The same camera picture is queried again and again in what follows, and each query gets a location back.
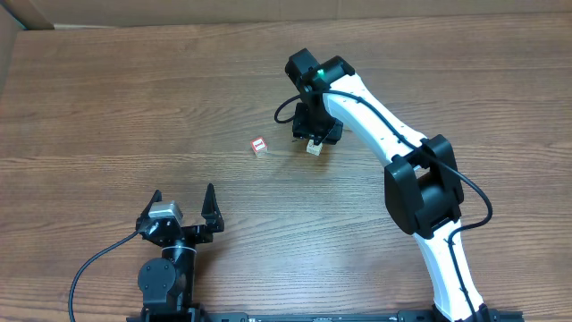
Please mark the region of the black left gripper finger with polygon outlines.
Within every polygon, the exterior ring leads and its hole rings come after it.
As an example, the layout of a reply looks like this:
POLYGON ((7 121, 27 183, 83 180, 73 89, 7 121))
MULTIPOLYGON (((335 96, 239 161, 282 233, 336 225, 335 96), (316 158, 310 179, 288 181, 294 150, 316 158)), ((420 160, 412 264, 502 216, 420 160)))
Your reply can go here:
POLYGON ((215 187, 212 183, 207 185, 201 216, 205 219, 206 229, 210 233, 221 233, 224 231, 224 220, 217 204, 215 187))
POLYGON ((156 203, 156 202, 160 202, 162 200, 162 192, 160 190, 155 190, 151 200, 147 203, 146 207, 144 208, 144 210, 141 212, 139 218, 141 220, 149 218, 149 212, 151 207, 156 203))

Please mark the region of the plain cream wooden block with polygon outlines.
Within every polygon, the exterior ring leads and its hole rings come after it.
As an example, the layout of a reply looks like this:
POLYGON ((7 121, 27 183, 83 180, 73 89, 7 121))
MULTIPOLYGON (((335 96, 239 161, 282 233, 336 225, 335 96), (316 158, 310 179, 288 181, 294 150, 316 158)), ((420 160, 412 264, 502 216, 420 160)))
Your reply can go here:
POLYGON ((314 140, 309 140, 307 143, 306 152, 318 157, 321 154, 322 149, 322 143, 316 144, 314 140))

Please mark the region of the red letter wooden block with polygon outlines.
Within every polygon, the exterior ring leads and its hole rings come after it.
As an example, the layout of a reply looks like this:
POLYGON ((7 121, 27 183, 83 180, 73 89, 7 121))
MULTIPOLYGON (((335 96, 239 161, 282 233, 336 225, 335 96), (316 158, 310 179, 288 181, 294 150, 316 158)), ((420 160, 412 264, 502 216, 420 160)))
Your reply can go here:
POLYGON ((258 137, 250 141, 250 147, 256 157, 261 157, 263 154, 268 152, 268 146, 263 137, 258 137))

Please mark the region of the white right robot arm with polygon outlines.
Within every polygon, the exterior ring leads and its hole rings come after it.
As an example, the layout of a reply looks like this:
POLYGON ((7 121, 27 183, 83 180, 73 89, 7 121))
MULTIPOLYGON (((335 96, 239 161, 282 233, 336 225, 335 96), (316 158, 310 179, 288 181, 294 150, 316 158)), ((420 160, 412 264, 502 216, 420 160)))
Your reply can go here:
POLYGON ((303 49, 285 72, 298 90, 294 136, 334 144, 348 126, 383 166, 384 204, 395 224, 412 236, 433 284, 438 321, 487 321, 464 253, 460 221, 462 187, 483 191, 458 171, 453 148, 442 135, 431 139, 392 114, 343 58, 320 64, 303 49))

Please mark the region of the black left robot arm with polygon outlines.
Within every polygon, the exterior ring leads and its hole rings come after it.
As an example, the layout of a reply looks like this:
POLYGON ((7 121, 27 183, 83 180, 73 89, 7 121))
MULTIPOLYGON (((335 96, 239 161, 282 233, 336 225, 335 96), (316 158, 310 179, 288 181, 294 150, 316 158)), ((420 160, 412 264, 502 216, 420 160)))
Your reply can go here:
POLYGON ((161 249, 161 256, 146 262, 138 274, 142 293, 140 321, 208 321, 204 306, 193 300, 197 246, 210 243, 224 231, 215 187, 208 184, 200 225, 182 223, 174 201, 162 200, 156 191, 136 221, 136 233, 161 249))

